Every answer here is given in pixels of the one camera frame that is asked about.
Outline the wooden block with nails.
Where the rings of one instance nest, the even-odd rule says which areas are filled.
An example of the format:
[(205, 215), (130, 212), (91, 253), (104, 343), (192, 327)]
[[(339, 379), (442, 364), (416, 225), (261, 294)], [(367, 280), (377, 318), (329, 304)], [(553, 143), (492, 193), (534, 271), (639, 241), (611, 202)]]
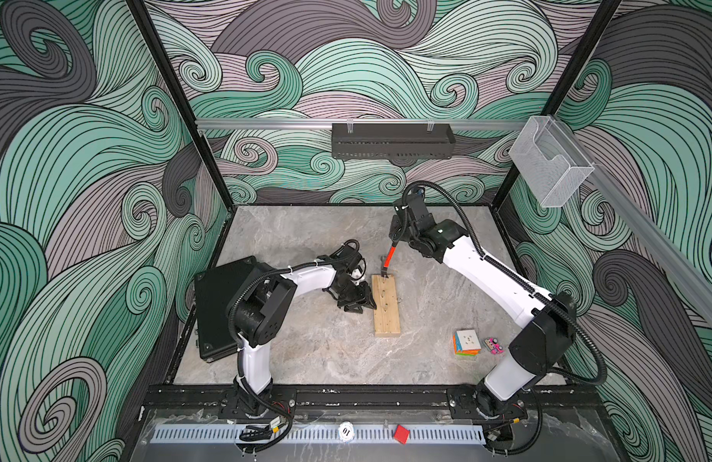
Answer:
[(374, 333), (376, 337), (401, 335), (396, 278), (393, 275), (371, 277), (374, 310)]

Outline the claw hammer red black handle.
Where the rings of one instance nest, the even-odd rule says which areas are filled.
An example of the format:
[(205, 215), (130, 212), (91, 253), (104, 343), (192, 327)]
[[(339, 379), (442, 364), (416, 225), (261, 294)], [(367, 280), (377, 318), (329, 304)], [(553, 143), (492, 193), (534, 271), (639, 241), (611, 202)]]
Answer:
[(394, 252), (396, 251), (396, 247), (397, 247), (397, 242), (392, 242), (392, 244), (390, 245), (389, 252), (386, 255), (383, 255), (381, 257), (381, 268), (380, 268), (380, 276), (381, 277), (389, 276), (390, 262), (392, 261), (392, 257), (394, 257)]

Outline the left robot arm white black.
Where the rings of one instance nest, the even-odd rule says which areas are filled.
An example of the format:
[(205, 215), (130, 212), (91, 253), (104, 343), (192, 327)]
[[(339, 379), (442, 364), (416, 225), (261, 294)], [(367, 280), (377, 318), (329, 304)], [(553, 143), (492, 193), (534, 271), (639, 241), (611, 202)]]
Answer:
[(238, 290), (226, 307), (228, 329), (238, 344), (238, 383), (254, 400), (262, 400), (273, 383), (270, 343), (281, 330), (294, 298), (325, 292), (345, 313), (374, 310), (367, 263), (360, 243), (348, 240), (330, 255), (284, 269), (254, 256), (238, 260), (244, 269)]

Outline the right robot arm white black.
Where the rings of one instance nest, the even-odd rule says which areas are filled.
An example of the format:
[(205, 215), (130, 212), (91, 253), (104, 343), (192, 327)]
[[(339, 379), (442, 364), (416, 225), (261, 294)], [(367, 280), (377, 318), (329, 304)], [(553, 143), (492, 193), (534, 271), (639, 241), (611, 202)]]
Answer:
[(466, 214), (438, 223), (421, 187), (392, 204), (390, 238), (449, 267), (489, 296), (521, 329), (504, 358), (476, 386), (481, 412), (494, 415), (543, 379), (575, 340), (571, 304), (530, 282), (486, 252)]

